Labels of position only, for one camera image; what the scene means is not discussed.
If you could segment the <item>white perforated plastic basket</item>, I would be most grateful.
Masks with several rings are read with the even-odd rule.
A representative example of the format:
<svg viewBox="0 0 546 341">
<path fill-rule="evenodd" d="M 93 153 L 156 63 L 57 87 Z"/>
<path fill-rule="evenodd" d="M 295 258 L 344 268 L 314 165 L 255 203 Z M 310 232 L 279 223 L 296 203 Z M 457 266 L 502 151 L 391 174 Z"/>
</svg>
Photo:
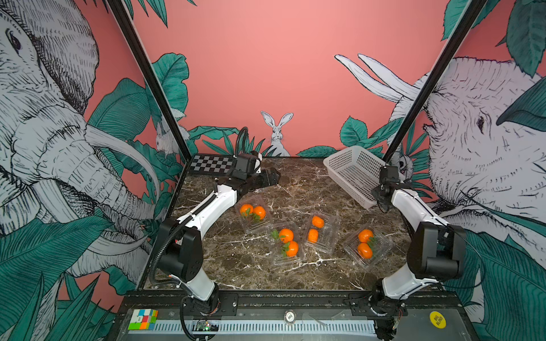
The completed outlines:
<svg viewBox="0 0 546 341">
<path fill-rule="evenodd" d="M 368 149 L 351 146 L 323 161 L 329 177 L 366 210 L 375 206 L 371 190 L 379 185 L 380 169 L 385 162 Z"/>
</svg>

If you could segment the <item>clear clamshell container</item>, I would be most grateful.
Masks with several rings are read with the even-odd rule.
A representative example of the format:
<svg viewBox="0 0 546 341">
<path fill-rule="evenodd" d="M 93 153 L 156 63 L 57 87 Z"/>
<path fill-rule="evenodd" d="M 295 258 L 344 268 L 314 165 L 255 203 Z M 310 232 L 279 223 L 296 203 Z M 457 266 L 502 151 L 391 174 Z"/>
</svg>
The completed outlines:
<svg viewBox="0 0 546 341">
<path fill-rule="evenodd" d="M 378 230 L 363 228 L 345 238 L 342 245 L 344 251 L 359 267 L 368 270 L 388 255 L 393 242 Z"/>
<path fill-rule="evenodd" d="M 288 267 L 303 264 L 305 252 L 300 229 L 294 223 L 274 223 L 267 233 L 272 264 Z"/>
<path fill-rule="evenodd" d="M 260 195 L 245 196 L 236 203 L 235 212 L 247 234 L 259 233 L 273 224 L 270 209 L 267 207 L 265 199 Z"/>
<path fill-rule="evenodd" d="M 338 217 L 322 212 L 312 213 L 305 225 L 304 245 L 332 255 L 338 240 L 339 223 Z"/>
</svg>

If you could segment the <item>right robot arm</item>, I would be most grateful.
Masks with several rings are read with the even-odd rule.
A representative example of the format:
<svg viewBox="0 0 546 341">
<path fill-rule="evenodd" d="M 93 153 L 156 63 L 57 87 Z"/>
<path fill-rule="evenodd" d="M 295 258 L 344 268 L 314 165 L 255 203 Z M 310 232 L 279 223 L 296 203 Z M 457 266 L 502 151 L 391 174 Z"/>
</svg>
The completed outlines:
<svg viewBox="0 0 546 341">
<path fill-rule="evenodd" d="M 464 229 L 439 217 L 409 183 L 401 182 L 397 167 L 380 167 L 379 184 L 372 195 L 384 213 L 398 209 L 411 237 L 406 263 L 375 284 L 369 298 L 372 307 L 386 311 L 422 288 L 462 276 Z"/>
</svg>

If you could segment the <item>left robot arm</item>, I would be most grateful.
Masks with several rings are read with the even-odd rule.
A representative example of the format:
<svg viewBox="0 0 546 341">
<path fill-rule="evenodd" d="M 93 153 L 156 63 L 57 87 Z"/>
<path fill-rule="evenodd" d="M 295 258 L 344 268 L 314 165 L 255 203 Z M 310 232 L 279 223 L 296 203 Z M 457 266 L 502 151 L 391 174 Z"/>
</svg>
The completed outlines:
<svg viewBox="0 0 546 341">
<path fill-rule="evenodd" d="M 194 299 L 214 304 L 218 285 L 203 270 L 203 237 L 223 213 L 243 196 L 257 189 L 275 186 L 276 169 L 261 169 L 262 153 L 245 152 L 248 129 L 237 135 L 234 164 L 227 174 L 215 179 L 212 192 L 189 213 L 166 219 L 159 226 L 148 280 L 154 286 L 176 285 Z"/>
</svg>

